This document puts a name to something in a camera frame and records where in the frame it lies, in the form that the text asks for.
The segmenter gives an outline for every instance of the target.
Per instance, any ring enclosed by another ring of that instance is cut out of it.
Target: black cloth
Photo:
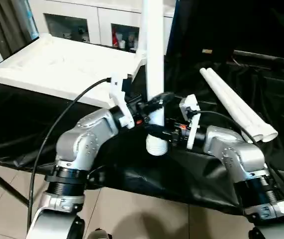
[[[200,63],[194,66],[166,63],[166,90],[180,96],[195,94],[202,110],[227,114],[208,84],[200,67],[213,67],[218,74],[268,123],[279,137],[262,146],[271,172],[284,191],[284,71],[258,70],[227,64]],[[145,74],[141,70],[133,82],[134,93],[145,93]],[[0,143],[36,134],[31,140],[0,150],[0,164],[16,168],[14,160],[28,157],[41,144],[43,132],[65,108],[68,100],[0,85]],[[78,103],[54,132],[48,146],[72,128],[82,116],[97,108]],[[167,107],[166,116],[176,109]],[[202,126],[233,125],[211,115],[202,115]],[[95,160],[98,168],[89,185],[107,186],[139,194],[200,205],[230,214],[241,214],[233,186],[221,162],[202,152],[170,149],[167,155],[153,157],[145,147],[147,133],[142,127],[125,132],[105,143]],[[40,173],[49,172],[55,159],[54,148],[41,157]],[[20,170],[31,170],[32,163]]]

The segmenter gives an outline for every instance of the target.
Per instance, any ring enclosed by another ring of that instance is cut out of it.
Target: white vertical pole
[[[144,0],[142,14],[146,17],[147,64],[146,85],[147,99],[164,92],[164,10],[163,0]],[[150,114],[150,123],[164,126],[164,108]],[[155,156],[167,152],[167,142],[147,136],[147,151]]]

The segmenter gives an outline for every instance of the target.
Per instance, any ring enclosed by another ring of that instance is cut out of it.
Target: white bracket
[[[127,74],[114,74],[111,77],[111,89],[110,89],[110,98],[114,100],[116,106],[119,106],[123,113],[123,117],[119,119],[122,127],[127,127],[128,129],[135,126],[133,116],[130,110],[127,107],[125,102],[125,92],[122,91],[123,79],[127,78]]]
[[[200,114],[194,115],[192,119],[189,119],[187,117],[187,111],[200,111],[200,107],[198,105],[198,101],[196,99],[196,96],[194,94],[187,96],[185,99],[182,99],[180,103],[180,108],[182,110],[182,114],[185,118],[185,120],[188,120],[190,122],[190,132],[189,132],[189,137],[187,141],[187,149],[192,149],[193,143],[195,141],[195,136],[197,129],[199,128],[199,119],[200,119]]]

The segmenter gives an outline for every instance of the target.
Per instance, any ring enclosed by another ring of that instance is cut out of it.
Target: bottle
[[[115,30],[112,30],[112,46],[113,47],[118,47],[118,41],[116,39],[116,35],[115,35]]]

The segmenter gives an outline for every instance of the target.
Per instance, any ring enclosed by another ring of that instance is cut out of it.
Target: tile floor
[[[27,195],[30,173],[0,167],[0,176]],[[36,177],[37,195],[46,188],[43,178]],[[0,239],[25,238],[26,216],[26,207],[0,188]],[[247,239],[252,228],[244,217],[110,188],[86,191],[80,216],[86,221],[85,238],[102,228],[114,239]]]

